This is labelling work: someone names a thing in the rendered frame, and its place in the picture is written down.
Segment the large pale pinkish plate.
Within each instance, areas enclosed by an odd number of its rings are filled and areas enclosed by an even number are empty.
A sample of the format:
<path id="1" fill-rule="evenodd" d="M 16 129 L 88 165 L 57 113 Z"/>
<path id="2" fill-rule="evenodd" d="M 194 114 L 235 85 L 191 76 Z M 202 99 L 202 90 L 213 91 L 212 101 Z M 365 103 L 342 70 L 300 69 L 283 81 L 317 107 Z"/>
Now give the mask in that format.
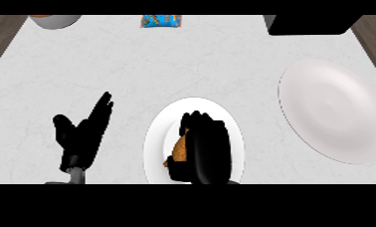
<path id="1" fill-rule="evenodd" d="M 336 161 L 376 163 L 376 91 L 340 65 L 305 60 L 281 74 L 277 97 L 287 124 Z"/>

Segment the blue snack packet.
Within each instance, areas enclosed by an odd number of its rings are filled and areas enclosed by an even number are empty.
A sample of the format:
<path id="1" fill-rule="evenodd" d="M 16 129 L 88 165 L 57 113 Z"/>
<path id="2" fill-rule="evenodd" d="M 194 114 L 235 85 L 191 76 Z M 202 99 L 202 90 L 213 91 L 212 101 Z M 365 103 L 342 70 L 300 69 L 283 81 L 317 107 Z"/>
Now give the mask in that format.
<path id="1" fill-rule="evenodd" d="M 181 26 L 181 15 L 144 15 L 141 18 L 143 28 L 171 27 L 178 28 Z"/>

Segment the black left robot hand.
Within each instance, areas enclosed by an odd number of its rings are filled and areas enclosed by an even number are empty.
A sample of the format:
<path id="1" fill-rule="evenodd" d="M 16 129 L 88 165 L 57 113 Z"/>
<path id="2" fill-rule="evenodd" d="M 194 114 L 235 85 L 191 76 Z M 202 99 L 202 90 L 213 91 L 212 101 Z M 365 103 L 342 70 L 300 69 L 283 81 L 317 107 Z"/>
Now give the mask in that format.
<path id="1" fill-rule="evenodd" d="M 112 107 L 112 95 L 104 92 L 88 117 L 78 125 L 73 125 L 61 114 L 54 115 L 56 141 L 63 148 L 60 162 L 63 172 L 75 167 L 82 170 L 91 167 L 109 125 Z"/>

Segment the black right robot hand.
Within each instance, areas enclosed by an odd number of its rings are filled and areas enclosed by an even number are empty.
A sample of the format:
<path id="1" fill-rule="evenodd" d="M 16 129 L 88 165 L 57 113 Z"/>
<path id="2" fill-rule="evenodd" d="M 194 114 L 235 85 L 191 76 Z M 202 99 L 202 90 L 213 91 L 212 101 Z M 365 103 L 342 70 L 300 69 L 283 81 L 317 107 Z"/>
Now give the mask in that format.
<path id="1" fill-rule="evenodd" d="M 231 173 L 228 133 L 221 120 L 206 113 L 184 113 L 179 134 L 187 128 L 187 161 L 169 162 L 172 181 L 191 184 L 227 184 Z"/>

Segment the brown croissant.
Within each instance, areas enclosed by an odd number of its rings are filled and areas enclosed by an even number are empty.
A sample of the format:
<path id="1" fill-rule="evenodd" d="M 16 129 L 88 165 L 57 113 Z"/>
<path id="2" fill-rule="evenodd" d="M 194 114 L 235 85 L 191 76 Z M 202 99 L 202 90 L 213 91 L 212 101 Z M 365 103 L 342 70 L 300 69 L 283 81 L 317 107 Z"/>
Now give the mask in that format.
<path id="1" fill-rule="evenodd" d="M 185 162 L 187 161 L 187 131 L 188 129 L 182 129 L 182 133 L 176 137 L 176 140 L 168 139 L 171 143 L 169 152 L 166 153 L 166 159 L 163 162 L 163 167 L 169 166 L 169 162 Z"/>

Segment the white round plate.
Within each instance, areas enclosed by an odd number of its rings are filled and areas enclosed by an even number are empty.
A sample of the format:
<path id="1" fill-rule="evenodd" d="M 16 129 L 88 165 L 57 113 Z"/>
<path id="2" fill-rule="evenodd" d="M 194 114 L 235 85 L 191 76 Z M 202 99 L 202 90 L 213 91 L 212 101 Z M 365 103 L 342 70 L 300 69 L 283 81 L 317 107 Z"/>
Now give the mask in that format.
<path id="1" fill-rule="evenodd" d="M 184 98 L 165 106 L 150 124 L 144 141 L 144 172 L 148 184 L 179 184 L 172 181 L 163 162 L 172 154 L 179 139 L 179 125 L 184 113 L 207 113 L 213 120 L 221 120 L 228 133 L 231 173 L 230 180 L 240 181 L 244 166 L 244 146 L 237 123 L 213 101 L 203 98 Z"/>

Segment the black box appliance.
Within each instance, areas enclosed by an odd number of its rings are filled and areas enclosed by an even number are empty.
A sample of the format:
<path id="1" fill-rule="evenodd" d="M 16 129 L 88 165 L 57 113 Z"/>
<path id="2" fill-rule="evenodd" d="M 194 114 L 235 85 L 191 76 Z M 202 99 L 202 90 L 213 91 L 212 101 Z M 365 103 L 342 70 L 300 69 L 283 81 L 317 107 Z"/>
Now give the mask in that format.
<path id="1" fill-rule="evenodd" d="M 340 35 L 361 18 L 359 15 L 263 15 L 271 36 Z"/>

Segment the grey round bowl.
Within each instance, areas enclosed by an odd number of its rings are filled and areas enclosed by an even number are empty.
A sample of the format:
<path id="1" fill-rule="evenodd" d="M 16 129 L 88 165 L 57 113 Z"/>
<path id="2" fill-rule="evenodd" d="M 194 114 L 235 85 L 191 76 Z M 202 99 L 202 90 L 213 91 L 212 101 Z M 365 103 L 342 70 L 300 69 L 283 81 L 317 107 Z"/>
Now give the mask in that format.
<path id="1" fill-rule="evenodd" d="M 63 29 L 69 27 L 81 18 L 79 15 L 50 15 L 29 16 L 35 24 L 47 30 Z"/>

